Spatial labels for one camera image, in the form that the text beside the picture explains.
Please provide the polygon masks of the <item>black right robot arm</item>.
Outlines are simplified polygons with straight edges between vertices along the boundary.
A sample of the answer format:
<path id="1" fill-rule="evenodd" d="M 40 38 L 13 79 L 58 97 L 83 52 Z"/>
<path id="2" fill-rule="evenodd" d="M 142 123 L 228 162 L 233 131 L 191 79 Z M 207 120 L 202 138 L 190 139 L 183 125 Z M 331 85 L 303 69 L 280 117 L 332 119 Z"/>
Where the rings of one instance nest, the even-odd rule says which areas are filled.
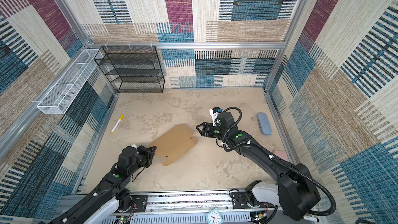
<path id="1" fill-rule="evenodd" d="M 324 187 L 315 181 L 303 164 L 294 165 L 273 154 L 260 145 L 254 137 L 238 128 L 230 109 L 218 109 L 211 113 L 212 122 L 197 125 L 199 134 L 220 141 L 226 152 L 237 152 L 254 162 L 274 180 L 267 184 L 261 180 L 252 182 L 245 189 L 245 200 L 249 207 L 270 203 L 281 207 L 293 220 L 299 221 L 306 214 L 321 216 L 323 212 L 313 210 L 320 202 L 320 190 Z"/>

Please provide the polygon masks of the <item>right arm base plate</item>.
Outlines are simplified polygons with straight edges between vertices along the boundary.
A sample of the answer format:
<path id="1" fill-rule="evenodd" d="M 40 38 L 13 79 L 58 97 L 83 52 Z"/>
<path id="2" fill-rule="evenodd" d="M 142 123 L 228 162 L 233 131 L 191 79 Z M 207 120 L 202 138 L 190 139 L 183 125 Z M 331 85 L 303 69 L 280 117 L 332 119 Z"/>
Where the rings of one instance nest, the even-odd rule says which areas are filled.
<path id="1" fill-rule="evenodd" d="M 237 189 L 230 190 L 229 196 L 232 200 L 233 209 L 267 208 L 265 203 L 255 203 L 254 201 L 249 201 L 246 193 L 238 191 Z"/>

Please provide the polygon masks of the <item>brown cardboard box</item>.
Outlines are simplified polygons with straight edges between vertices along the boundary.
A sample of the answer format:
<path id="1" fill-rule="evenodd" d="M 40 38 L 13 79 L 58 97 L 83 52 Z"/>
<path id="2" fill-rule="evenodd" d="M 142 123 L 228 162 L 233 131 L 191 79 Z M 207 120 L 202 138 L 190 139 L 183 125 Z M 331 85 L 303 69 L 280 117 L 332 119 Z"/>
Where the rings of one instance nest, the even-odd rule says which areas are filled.
<path id="1" fill-rule="evenodd" d="M 163 166 L 169 166 L 198 143 L 199 140 L 193 136 L 194 132 L 186 124 L 179 124 L 151 142 L 150 146 L 157 147 L 155 155 L 164 158 Z"/>

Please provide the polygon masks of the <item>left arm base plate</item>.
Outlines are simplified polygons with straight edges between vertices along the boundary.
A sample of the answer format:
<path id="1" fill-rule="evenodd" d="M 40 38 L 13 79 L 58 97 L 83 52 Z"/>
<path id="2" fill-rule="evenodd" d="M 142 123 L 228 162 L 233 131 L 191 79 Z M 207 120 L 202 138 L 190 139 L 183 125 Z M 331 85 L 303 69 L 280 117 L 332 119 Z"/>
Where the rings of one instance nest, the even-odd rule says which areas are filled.
<path id="1" fill-rule="evenodd" d="M 128 209 L 125 213 L 144 213 L 147 208 L 148 195 L 130 195 Z"/>

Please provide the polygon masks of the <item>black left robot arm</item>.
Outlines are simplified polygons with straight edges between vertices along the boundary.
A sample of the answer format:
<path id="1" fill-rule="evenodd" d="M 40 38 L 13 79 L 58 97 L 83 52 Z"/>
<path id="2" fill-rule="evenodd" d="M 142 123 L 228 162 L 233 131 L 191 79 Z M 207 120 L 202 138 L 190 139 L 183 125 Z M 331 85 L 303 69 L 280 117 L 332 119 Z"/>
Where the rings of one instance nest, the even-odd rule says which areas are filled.
<path id="1" fill-rule="evenodd" d="M 156 147 L 130 145 L 124 148 L 111 170 L 83 199 L 50 221 L 51 224 L 99 224 L 117 210 L 131 208 L 130 191 L 126 186 L 140 168 L 152 164 Z"/>

